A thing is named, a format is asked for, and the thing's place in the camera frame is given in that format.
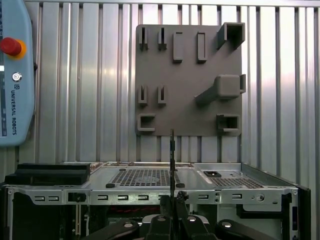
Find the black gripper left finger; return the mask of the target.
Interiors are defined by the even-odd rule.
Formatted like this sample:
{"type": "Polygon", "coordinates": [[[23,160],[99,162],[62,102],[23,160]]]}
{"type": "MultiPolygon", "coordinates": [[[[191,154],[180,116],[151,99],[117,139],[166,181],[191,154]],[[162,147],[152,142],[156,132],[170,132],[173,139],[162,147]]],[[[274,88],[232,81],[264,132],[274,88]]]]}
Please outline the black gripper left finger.
{"type": "Polygon", "coordinates": [[[173,239],[173,197],[160,198],[160,215],[150,222],[138,224],[129,218],[103,227],[85,237],[86,240],[171,240],[173,239]]]}

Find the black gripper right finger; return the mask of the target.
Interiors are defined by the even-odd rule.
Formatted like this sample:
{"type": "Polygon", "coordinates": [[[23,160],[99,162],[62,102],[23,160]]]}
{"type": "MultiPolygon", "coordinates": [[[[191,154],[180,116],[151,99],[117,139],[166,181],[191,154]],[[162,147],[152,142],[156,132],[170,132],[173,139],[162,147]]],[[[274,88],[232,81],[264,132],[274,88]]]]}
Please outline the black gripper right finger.
{"type": "Polygon", "coordinates": [[[179,191],[175,198],[175,213],[180,240],[266,240],[268,236],[256,229],[230,219],[218,221],[211,232],[199,216],[189,215],[185,191],[179,191]]]}

